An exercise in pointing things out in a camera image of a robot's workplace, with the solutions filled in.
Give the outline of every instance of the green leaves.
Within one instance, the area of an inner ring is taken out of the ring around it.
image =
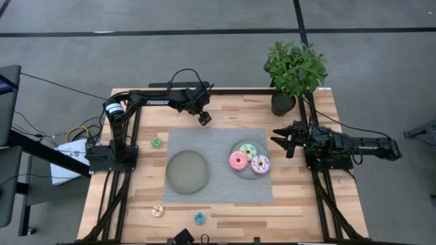
[[[265,65],[276,88],[292,97],[309,90],[313,92],[318,85],[324,85],[327,76],[323,54],[316,55],[313,44],[302,48],[294,42],[283,45],[276,42],[269,47],[270,53]]]

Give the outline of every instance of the wooden table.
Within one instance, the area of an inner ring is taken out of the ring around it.
[[[116,88],[117,93],[128,90]],[[338,120],[331,90],[314,92],[317,110]],[[214,129],[265,129],[271,156],[273,203],[163,203],[168,131],[172,127],[201,127],[197,116],[179,114],[169,107],[143,107],[138,135],[139,157],[131,177],[129,198],[123,226],[122,242],[166,242],[182,229],[200,241],[203,233],[211,242],[320,242],[322,232],[313,188],[311,172],[306,168],[302,148],[297,147],[293,159],[285,158],[285,151],[269,140],[273,129],[283,128],[293,120],[301,120],[298,105],[285,116],[274,116],[270,110],[270,95],[213,95],[205,107],[212,116],[207,127]],[[340,125],[319,117],[321,125],[340,131]],[[163,140],[161,148],[152,148],[154,137]],[[110,139],[106,120],[102,144]],[[356,185],[352,177],[341,170],[330,171],[337,206],[348,222],[363,236],[368,236]],[[93,175],[84,207],[78,238],[83,238],[97,222],[106,173]],[[109,196],[109,185],[106,199]],[[165,208],[161,218],[152,215],[151,208],[160,204]],[[206,215],[206,223],[198,226],[193,221],[196,212]],[[114,237],[114,213],[109,238]],[[334,228],[330,210],[326,207],[330,236]]]

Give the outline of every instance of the gray felt mat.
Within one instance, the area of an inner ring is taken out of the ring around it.
[[[246,179],[228,163],[230,148],[240,139],[253,138],[267,146],[264,129],[170,129],[167,162],[182,150],[195,150],[209,162],[210,177],[203,189],[180,194],[165,183],[164,202],[176,203],[272,203],[270,174]]]

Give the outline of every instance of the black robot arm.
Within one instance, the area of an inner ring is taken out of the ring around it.
[[[284,129],[275,129],[274,133],[284,136],[271,137],[271,140],[287,151],[287,158],[294,156],[296,146],[305,148],[306,158],[317,159],[320,163],[329,163],[339,157],[355,154],[373,155],[390,161],[401,158],[396,141],[389,137],[350,137],[321,126],[310,131],[300,121],[294,121]]]
[[[87,146],[86,158],[91,162],[91,171],[116,168],[127,171],[134,167],[137,149],[128,147],[125,143],[123,125],[142,106],[170,106],[178,112],[186,111],[191,115],[199,115],[202,126],[211,121],[208,112],[203,107],[210,102],[211,95],[206,87],[197,82],[195,89],[167,89],[166,91],[126,91],[117,93],[103,104],[104,112],[110,123],[112,140],[109,146]],[[122,101],[128,101],[126,110]]]

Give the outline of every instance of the gray floor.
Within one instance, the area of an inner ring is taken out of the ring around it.
[[[431,0],[301,1],[307,28],[436,27]],[[0,32],[137,31],[158,29],[297,27],[292,1],[12,0]],[[376,240],[434,244],[436,151],[405,141],[403,131],[436,118],[436,33],[313,34],[328,60],[342,122],[376,129],[398,140],[403,158],[365,158],[356,166],[370,236]],[[217,86],[267,86],[262,71],[268,46],[293,35],[1,38],[0,66],[107,96],[114,87],[165,82],[181,68],[198,70]],[[189,73],[179,80],[193,80]],[[98,116],[101,101],[22,77],[17,110],[48,134]],[[15,122],[27,127],[21,118]],[[363,133],[344,129],[351,135]],[[84,196],[35,206],[35,235],[18,238],[13,223],[0,229],[7,244],[54,244],[76,237]]]

